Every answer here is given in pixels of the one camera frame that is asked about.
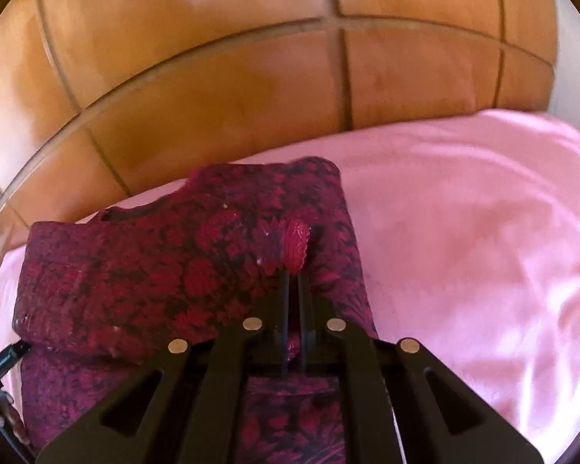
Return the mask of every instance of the triangular cutout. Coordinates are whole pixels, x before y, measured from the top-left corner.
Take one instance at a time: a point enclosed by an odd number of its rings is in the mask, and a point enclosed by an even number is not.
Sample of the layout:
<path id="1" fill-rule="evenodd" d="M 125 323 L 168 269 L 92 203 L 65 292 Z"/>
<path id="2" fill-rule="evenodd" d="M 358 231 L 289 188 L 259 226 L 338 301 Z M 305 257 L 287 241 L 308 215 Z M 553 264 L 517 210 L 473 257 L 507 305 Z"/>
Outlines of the triangular cutout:
<path id="1" fill-rule="evenodd" d="M 135 436 L 162 376 L 159 370 L 150 373 L 127 396 L 103 414 L 101 424 L 123 436 Z"/>
<path id="2" fill-rule="evenodd" d="M 433 370 L 425 373 L 438 408 L 451 435 L 461 434 L 482 422 L 481 415 L 464 401 Z"/>

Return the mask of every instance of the red patterned cushion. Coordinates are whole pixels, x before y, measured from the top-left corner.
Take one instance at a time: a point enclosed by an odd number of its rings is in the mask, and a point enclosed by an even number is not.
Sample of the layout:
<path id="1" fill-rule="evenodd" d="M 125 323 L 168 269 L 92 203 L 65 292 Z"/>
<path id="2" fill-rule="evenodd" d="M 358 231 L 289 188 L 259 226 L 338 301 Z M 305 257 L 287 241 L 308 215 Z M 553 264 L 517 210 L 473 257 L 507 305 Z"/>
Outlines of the red patterned cushion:
<path id="1" fill-rule="evenodd" d="M 33 443 L 53 438 L 173 338 L 211 339 L 248 316 L 255 299 L 275 293 L 283 267 L 302 268 L 314 293 L 375 336 L 339 171 L 324 159 L 211 165 L 146 206 L 110 208 L 87 224 L 32 225 L 14 328 L 34 346 L 22 365 Z M 249 389 L 307 396 L 305 408 L 334 385 L 292 375 L 280 384 L 253 380 Z M 275 432 L 299 434 L 299 426 Z M 252 452 L 269 462 L 264 454 Z"/>

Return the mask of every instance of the red floral fabric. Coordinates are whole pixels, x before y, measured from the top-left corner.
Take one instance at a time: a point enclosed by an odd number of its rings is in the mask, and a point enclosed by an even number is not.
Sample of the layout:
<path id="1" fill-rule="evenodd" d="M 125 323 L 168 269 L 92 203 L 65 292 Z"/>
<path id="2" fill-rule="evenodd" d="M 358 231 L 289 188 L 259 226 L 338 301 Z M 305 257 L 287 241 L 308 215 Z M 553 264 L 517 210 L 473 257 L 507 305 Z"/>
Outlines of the red floral fabric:
<path id="1" fill-rule="evenodd" d="M 211 165 L 152 204 L 32 225 L 14 313 L 33 344 L 22 363 L 32 443 L 51 440 L 172 339 L 208 340 L 248 316 L 283 267 L 302 268 L 314 293 L 375 336 L 339 171 L 324 159 Z M 251 379 L 239 460 L 343 460 L 335 387 L 297 374 Z"/>

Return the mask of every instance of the panel groove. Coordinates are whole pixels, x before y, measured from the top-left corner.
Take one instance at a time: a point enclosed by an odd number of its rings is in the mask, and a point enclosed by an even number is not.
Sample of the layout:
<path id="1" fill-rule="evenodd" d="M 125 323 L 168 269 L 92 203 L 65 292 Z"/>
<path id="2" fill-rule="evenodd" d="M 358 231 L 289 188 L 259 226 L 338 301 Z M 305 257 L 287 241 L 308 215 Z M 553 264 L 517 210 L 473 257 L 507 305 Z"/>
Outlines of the panel groove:
<path id="1" fill-rule="evenodd" d="M 133 197 L 133 193 L 131 193 L 131 190 L 129 190 L 129 188 L 127 187 L 127 184 L 122 180 L 122 178 L 120 177 L 118 172 L 116 172 L 114 166 L 112 164 L 110 164 L 109 160 L 107 160 L 106 155 L 103 153 L 103 150 L 99 146 L 99 143 L 97 142 L 97 140 L 94 139 L 94 136 L 92 135 L 90 129 L 86 126 L 84 126 L 83 129 L 86 131 L 86 134 L 88 135 L 88 138 L 90 139 L 90 142 L 92 143 L 92 145 L 94 147 L 94 151 L 96 151 L 97 155 L 99 156 L 99 158 L 101 159 L 103 164 L 105 164 L 105 167 L 107 167 L 109 169 L 110 173 L 112 173 L 112 176 L 116 180 L 116 183 L 118 183 L 118 185 L 121 187 L 122 191 L 125 192 L 128 197 Z"/>
<path id="2" fill-rule="evenodd" d="M 125 94 L 125 92 L 128 92 L 129 89 L 136 89 L 139 85 L 141 85 L 142 82 L 149 82 L 154 80 L 155 76 L 160 72 L 167 68 L 172 68 L 176 63 L 182 60 L 196 60 L 202 55 L 216 54 L 218 52 L 232 49 L 235 46 L 250 44 L 255 41 L 280 38 L 300 32 L 321 30 L 322 19 L 320 18 L 303 19 L 293 22 L 282 22 L 281 24 L 271 24 L 213 40 L 212 42 L 202 44 L 196 48 L 180 52 L 175 56 L 150 66 L 146 70 L 138 73 L 137 75 L 134 75 L 130 79 L 125 80 L 125 82 L 106 92 L 106 94 L 99 97 L 99 99 L 82 109 L 78 114 L 76 114 L 76 116 L 69 120 L 58 131 L 56 131 L 56 133 L 53 134 L 53 136 L 51 136 L 51 138 L 48 139 L 44 145 L 42 145 L 42 147 L 40 147 L 39 150 L 37 150 L 36 153 L 31 156 L 31 158 L 28 159 L 26 164 L 24 164 L 15 178 L 13 178 L 11 183 L 4 190 L 3 194 L 0 196 L 0 208 L 4 206 L 11 195 L 13 195 L 13 193 L 22 185 L 28 174 L 31 173 L 34 168 L 41 163 L 41 161 L 52 150 L 52 148 L 59 145 L 61 141 L 65 140 L 68 136 L 77 131 L 86 122 L 94 119 L 97 114 L 107 109 L 108 105 L 112 103 L 114 96 Z"/>
<path id="3" fill-rule="evenodd" d="M 348 131 L 353 128 L 353 103 L 350 89 L 346 36 L 339 26 L 340 15 L 339 0 L 325 0 L 323 24 L 328 39 L 329 60 L 333 68 L 333 81 L 338 103 L 339 129 L 340 131 Z"/>
<path id="4" fill-rule="evenodd" d="M 503 66 L 505 64 L 505 51 L 501 48 L 498 53 L 498 73 L 496 74 L 496 88 L 494 89 L 494 100 L 492 107 L 498 106 L 498 97 L 500 96 L 500 86 L 503 83 Z"/>
<path id="5" fill-rule="evenodd" d="M 508 42 L 503 42 L 502 49 L 507 50 L 508 48 L 509 49 L 516 49 L 517 51 L 524 52 L 524 54 L 530 55 L 531 57 L 534 57 L 538 61 L 541 61 L 543 64 L 554 69 L 554 66 L 552 65 L 552 63 L 550 61 L 544 59 L 543 57 L 538 56 L 537 54 L 525 49 L 524 47 L 520 47 L 519 45 L 514 45 L 514 44 L 511 44 Z"/>
<path id="6" fill-rule="evenodd" d="M 553 65 L 558 28 L 554 0 L 503 0 L 503 42 Z"/>
<path id="7" fill-rule="evenodd" d="M 47 20 L 47 13 L 45 9 L 45 2 L 44 0 L 36 0 L 36 12 L 38 16 L 39 25 L 41 28 L 41 40 L 43 42 L 43 48 L 45 49 L 45 55 L 48 58 L 48 61 L 54 71 L 54 75 L 58 78 L 60 84 L 62 85 L 65 94 L 67 95 L 69 104 L 73 108 L 76 113 L 82 111 L 82 107 L 77 101 L 75 94 L 73 93 L 73 89 L 71 84 L 67 79 L 67 75 L 64 72 L 60 61 L 58 60 L 58 56 L 56 54 L 56 48 L 54 48 L 54 41 L 51 36 L 51 32 L 48 26 Z"/>
<path id="8" fill-rule="evenodd" d="M 427 26 L 445 27 L 453 31 L 461 31 L 497 42 L 499 41 L 493 35 L 484 33 L 483 31 L 477 31 L 476 29 L 472 29 L 470 27 L 458 26 L 457 24 L 451 24 L 450 22 L 432 21 L 430 19 L 418 19 L 390 15 L 344 15 L 341 16 L 340 19 L 341 26 L 344 27 L 344 29 L 352 27 L 373 27 L 379 25 L 412 28 L 419 27 L 420 24 L 425 24 Z"/>
<path id="9" fill-rule="evenodd" d="M 9 202 L 7 202 L 7 205 L 13 210 L 14 215 L 16 215 L 16 217 L 19 219 L 19 221 L 21 221 L 23 223 L 23 226 L 25 226 L 28 230 L 30 230 L 30 226 L 29 226 L 28 222 L 22 218 L 22 215 L 19 214 L 17 209 L 15 209 Z"/>
<path id="10" fill-rule="evenodd" d="M 545 111 L 554 83 L 554 69 L 523 49 L 502 47 L 503 77 L 497 107 L 518 111 Z"/>
<path id="11" fill-rule="evenodd" d="M 521 49 L 517 46 L 510 44 L 501 43 L 498 39 L 482 33 L 480 31 L 475 31 L 472 29 L 467 29 L 462 26 L 455 26 L 453 24 L 447 24 L 442 22 L 427 21 L 422 19 L 408 19 L 408 18 L 392 18 L 388 16 L 335 16 L 331 15 L 328 19 L 332 21 L 334 27 L 337 28 L 338 33 L 343 33 L 344 29 L 354 29 L 361 27 L 378 27 L 378 26 L 394 26 L 402 27 L 405 29 L 417 29 L 422 25 L 440 27 L 451 29 L 454 32 L 467 33 L 470 36 L 480 37 L 483 39 L 488 39 L 491 41 L 496 41 L 500 44 L 502 50 L 507 48 L 520 49 L 521 51 L 535 57 L 537 60 L 543 63 L 549 64 L 548 61 L 538 57 L 537 55 Z M 112 103 L 113 97 L 116 95 L 123 95 L 128 92 L 129 89 L 137 89 L 139 85 L 143 82 L 149 82 L 154 80 L 155 76 L 167 68 L 172 68 L 176 63 L 183 60 L 196 60 L 202 55 L 216 54 L 218 52 L 223 52 L 231 49 L 235 46 L 253 43 L 255 41 L 263 41 L 267 39 L 280 38 L 290 34 L 309 32 L 309 31 L 322 31 L 324 30 L 325 23 L 323 19 L 313 18 L 313 19 L 303 19 L 300 21 L 293 22 L 282 22 L 280 24 L 271 24 L 268 26 L 262 26 L 255 29 L 250 29 L 247 31 L 242 31 L 234 35 L 225 36 L 211 42 L 202 44 L 192 49 L 182 51 L 175 56 L 167 58 L 163 61 L 158 62 L 147 68 L 146 70 L 134 75 L 125 82 L 117 85 L 102 97 L 94 101 L 92 104 L 84 108 L 80 113 L 69 120 L 60 130 L 58 130 L 47 142 L 26 162 L 26 164 L 20 169 L 16 177 L 11 181 L 8 187 L 4 190 L 2 196 L 0 197 L 0 208 L 6 203 L 8 198 L 17 190 L 17 188 L 25 180 L 26 176 L 34 170 L 34 168 L 41 162 L 41 160 L 49 153 L 49 150 L 54 146 L 58 145 L 60 141 L 75 132 L 79 126 L 83 125 L 87 121 L 94 119 L 94 117 L 101 111 L 107 109 L 108 105 Z M 343 57 L 346 58 L 345 47 L 344 51 L 340 51 Z M 347 97 L 347 102 L 350 102 L 350 96 Z"/>
<path id="12" fill-rule="evenodd" d="M 500 41 L 505 42 L 505 0 L 498 0 L 498 15 L 500 18 Z M 498 74 L 496 76 L 496 86 L 494 89 L 494 100 L 492 107 L 496 108 L 498 105 L 498 97 L 500 95 L 500 85 L 503 80 L 503 65 L 505 63 L 505 51 L 501 48 L 498 54 Z"/>

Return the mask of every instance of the red textured piece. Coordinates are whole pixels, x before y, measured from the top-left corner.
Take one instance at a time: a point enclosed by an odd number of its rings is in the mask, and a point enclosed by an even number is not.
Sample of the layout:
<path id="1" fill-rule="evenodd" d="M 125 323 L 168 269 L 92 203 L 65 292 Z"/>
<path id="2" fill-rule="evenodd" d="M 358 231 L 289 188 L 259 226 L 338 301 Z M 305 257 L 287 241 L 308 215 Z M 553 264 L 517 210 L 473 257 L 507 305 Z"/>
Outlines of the red textured piece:
<path id="1" fill-rule="evenodd" d="M 22 396 L 34 446 L 172 339 L 198 343 L 247 317 L 284 267 L 302 268 L 314 293 L 375 336 L 339 171 L 324 159 L 211 165 L 152 204 L 32 225 L 14 329 L 33 345 Z M 301 462 L 343 461 L 333 381 L 290 374 L 247 388 L 240 462 L 297 452 Z"/>

